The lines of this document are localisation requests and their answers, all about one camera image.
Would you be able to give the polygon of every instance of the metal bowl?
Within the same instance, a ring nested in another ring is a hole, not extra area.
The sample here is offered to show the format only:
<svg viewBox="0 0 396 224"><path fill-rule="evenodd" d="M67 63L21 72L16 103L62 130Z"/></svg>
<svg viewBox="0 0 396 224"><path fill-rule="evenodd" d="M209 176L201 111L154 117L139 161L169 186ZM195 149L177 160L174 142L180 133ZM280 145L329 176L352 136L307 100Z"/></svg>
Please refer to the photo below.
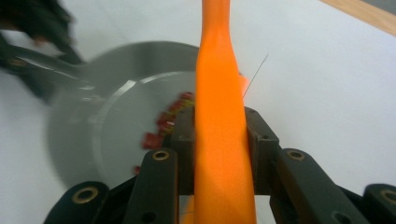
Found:
<svg viewBox="0 0 396 224"><path fill-rule="evenodd" d="M87 180L116 187L146 151L144 133L183 91L194 91L198 48L146 42L78 67L87 86L63 88L51 109L51 161L67 188Z"/></svg>

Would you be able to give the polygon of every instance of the thin wire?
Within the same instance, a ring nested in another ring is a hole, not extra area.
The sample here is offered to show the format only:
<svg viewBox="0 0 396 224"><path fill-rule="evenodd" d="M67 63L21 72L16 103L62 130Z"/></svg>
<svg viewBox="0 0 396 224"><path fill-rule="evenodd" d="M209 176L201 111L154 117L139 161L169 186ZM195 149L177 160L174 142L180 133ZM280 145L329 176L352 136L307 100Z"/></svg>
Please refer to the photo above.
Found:
<svg viewBox="0 0 396 224"><path fill-rule="evenodd" d="M248 86L247 86L247 90L246 90L245 93L244 93L244 97L243 97L244 99L245 99L245 96L246 96L247 93L248 93L248 90L250 89L251 84L253 83L254 79L255 79L256 76L257 76L257 74L259 74L259 71L260 71L260 69L262 68L262 65L265 63L265 61L267 60L267 58L268 58L269 55L270 55L270 54L267 54L267 56L265 56L264 60L262 60L262 63L260 64L259 68L257 69L256 73L255 73L254 76L253 76L253 79L251 79L251 81L249 82L249 84L248 84Z"/></svg>

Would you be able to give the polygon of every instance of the white table surface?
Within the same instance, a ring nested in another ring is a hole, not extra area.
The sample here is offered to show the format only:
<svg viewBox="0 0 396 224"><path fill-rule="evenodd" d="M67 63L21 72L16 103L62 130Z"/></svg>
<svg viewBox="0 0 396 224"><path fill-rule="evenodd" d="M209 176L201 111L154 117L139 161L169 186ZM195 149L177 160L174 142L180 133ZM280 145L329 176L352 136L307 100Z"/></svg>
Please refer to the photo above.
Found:
<svg viewBox="0 0 396 224"><path fill-rule="evenodd" d="M200 5L65 2L87 61L147 40L199 45ZM336 184L359 194L371 183L396 185L394 36L317 0L233 1L231 28L239 69L253 80L246 105L261 113L282 147L310 153ZM49 108L0 73L0 223L42 223L65 191L45 150ZM257 211L259 223L274 223L263 197Z"/></svg>

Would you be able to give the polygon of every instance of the brass screw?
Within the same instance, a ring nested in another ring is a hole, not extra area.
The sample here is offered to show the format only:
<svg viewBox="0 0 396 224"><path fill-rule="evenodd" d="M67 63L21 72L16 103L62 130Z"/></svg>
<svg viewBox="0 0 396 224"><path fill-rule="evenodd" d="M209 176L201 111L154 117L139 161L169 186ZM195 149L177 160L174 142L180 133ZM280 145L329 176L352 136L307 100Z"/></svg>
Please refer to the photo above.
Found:
<svg viewBox="0 0 396 224"><path fill-rule="evenodd" d="M92 201L99 194L99 191L96 187L89 186L83 189L80 189L73 195L73 203L88 203Z"/></svg>
<svg viewBox="0 0 396 224"><path fill-rule="evenodd" d="M396 204L396 191L391 189L383 189L381 190L381 195L384 197L389 203Z"/></svg>
<svg viewBox="0 0 396 224"><path fill-rule="evenodd" d="M296 150L290 150L287 152L288 156L296 161L303 161L305 159L305 155L299 151Z"/></svg>
<svg viewBox="0 0 396 224"><path fill-rule="evenodd" d="M164 161L168 158L169 158L169 152L167 151L160 150L152 154L152 159L156 161Z"/></svg>

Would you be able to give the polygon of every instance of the orange silicone spatula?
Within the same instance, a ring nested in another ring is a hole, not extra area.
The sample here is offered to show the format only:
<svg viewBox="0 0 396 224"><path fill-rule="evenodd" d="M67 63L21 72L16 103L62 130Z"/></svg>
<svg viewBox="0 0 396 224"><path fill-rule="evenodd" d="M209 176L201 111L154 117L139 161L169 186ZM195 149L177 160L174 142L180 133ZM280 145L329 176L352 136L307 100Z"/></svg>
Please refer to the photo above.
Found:
<svg viewBox="0 0 396 224"><path fill-rule="evenodd" d="M248 131L229 16L230 0L203 0L196 67L195 224L256 223Z"/></svg>

